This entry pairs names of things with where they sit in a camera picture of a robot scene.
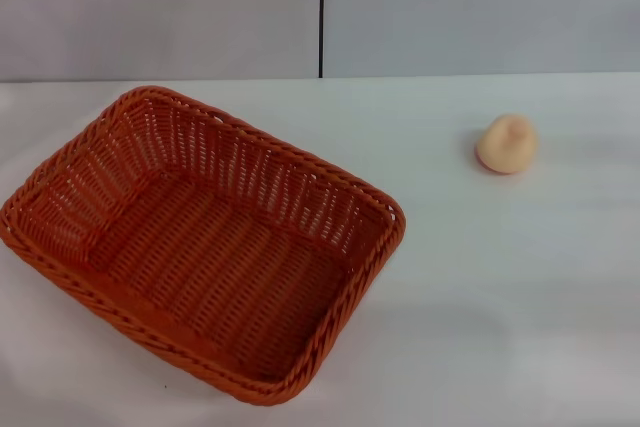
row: basket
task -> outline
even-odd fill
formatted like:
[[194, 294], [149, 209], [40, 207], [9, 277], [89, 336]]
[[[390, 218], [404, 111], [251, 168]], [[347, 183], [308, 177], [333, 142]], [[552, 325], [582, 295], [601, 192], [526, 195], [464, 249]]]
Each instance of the basket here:
[[0, 212], [58, 287], [258, 405], [311, 381], [404, 228], [365, 182], [161, 87], [120, 97]]

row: white table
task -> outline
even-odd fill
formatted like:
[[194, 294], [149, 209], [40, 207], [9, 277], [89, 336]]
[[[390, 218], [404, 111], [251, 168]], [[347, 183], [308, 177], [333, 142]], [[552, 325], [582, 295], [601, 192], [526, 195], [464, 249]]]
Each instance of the white table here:
[[[132, 83], [0, 85], [0, 197]], [[403, 207], [403, 244], [312, 384], [248, 406], [0, 248], [3, 427], [640, 425], [640, 74], [164, 82]], [[529, 115], [539, 159], [471, 157]]]

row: basket rim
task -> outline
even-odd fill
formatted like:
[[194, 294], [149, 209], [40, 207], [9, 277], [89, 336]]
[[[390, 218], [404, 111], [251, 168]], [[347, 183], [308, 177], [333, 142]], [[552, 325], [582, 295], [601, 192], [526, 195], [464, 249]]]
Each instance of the basket rim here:
[[[253, 142], [280, 152], [290, 160], [301, 163], [311, 172], [315, 171], [325, 176], [334, 185], [337, 184], [351, 191], [355, 196], [378, 209], [389, 220], [388, 227], [362, 264], [358, 266], [355, 274], [339, 291], [285, 378], [277, 382], [256, 381], [225, 369], [216, 362], [215, 358], [204, 358], [202, 354], [189, 351], [180, 344], [176, 344], [179, 349], [172, 351], [172, 358], [167, 358], [166, 354], [145, 345], [147, 349], [152, 350], [164, 360], [174, 364], [179, 362], [181, 368], [194, 375], [206, 377], [206, 380], [214, 386], [240, 400], [261, 405], [284, 402], [299, 393], [310, 382], [369, 285], [401, 242], [406, 228], [404, 213], [391, 197], [363, 180], [313, 154], [280, 141], [216, 107], [203, 104], [165, 87], [142, 86], [130, 90], [112, 103], [84, 131], [42, 162], [25, 183], [7, 199], [0, 211], [0, 224], [2, 224], [0, 238], [25, 262], [134, 341], [143, 343], [141, 341], [147, 338], [155, 339], [154, 341], [166, 339], [169, 344], [172, 343], [166, 335], [149, 328], [145, 322], [138, 319], [138, 312], [128, 312], [118, 307], [112, 296], [98, 289], [95, 283], [78, 275], [75, 269], [56, 260], [31, 241], [13, 222], [12, 213], [24, 205], [25, 201], [37, 195], [45, 187], [46, 180], [53, 178], [67, 165], [84, 155], [94, 142], [101, 141], [118, 119], [125, 116], [132, 106], [142, 99], [168, 102], [206, 122], [215, 123], [217, 128], [231, 129], [238, 135], [247, 136]], [[105, 309], [109, 309], [112, 315], [106, 315]], [[130, 333], [131, 330], [139, 333], [138, 339]], [[182, 365], [185, 362], [193, 368], [189, 369]]]

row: basket bottom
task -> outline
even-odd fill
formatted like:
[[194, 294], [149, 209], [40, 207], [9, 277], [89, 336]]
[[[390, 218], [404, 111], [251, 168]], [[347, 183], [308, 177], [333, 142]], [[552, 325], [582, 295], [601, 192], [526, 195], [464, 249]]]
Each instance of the basket bottom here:
[[262, 381], [286, 376], [346, 280], [345, 266], [306, 240], [168, 174], [89, 260], [233, 359], [225, 367]]

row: peach-colored ball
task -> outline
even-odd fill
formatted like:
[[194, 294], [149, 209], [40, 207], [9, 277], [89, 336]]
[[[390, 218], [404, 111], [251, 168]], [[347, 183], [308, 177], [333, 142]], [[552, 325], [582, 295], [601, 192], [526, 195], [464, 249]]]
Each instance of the peach-colored ball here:
[[489, 170], [515, 174], [526, 170], [538, 150], [538, 135], [529, 119], [522, 115], [502, 115], [489, 126], [476, 143], [476, 156]]

